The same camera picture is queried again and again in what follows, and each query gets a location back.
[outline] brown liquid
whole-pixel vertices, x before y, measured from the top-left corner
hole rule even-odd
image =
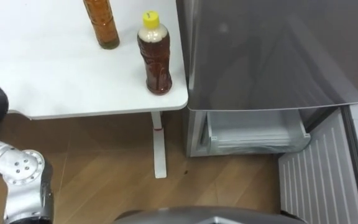
[[[158,95],[167,93],[172,87],[171,75],[169,73],[169,34],[160,42],[145,42],[138,36],[137,43],[146,66],[147,88],[152,93]]]
[[[109,0],[84,0],[84,4],[99,45],[104,49],[116,48],[119,37]]]

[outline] glass bottle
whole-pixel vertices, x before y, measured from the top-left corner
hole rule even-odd
[[[163,95],[172,87],[171,74],[169,72],[169,32],[160,23],[158,13],[155,11],[144,13],[143,25],[137,34],[137,43],[146,67],[147,88],[152,93]]]
[[[119,45],[119,37],[109,0],[83,1],[99,45],[104,49],[115,49]]]

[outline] laminate floor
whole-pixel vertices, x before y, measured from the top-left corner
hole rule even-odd
[[[107,224],[128,210],[180,205],[279,211],[276,158],[186,158],[180,111],[165,113],[163,122],[166,179],[154,178],[148,113],[40,121],[9,114],[0,140],[40,151],[52,163],[56,224]],[[0,222],[5,199],[0,179]]]

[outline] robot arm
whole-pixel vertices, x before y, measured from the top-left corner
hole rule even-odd
[[[7,107],[0,89],[0,122]],[[0,141],[0,175],[7,185],[3,224],[52,223],[52,166],[41,153],[20,151]]]

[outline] silver refrigerator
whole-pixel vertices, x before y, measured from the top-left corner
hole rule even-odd
[[[277,153],[282,210],[358,223],[358,0],[177,0],[186,155]]]

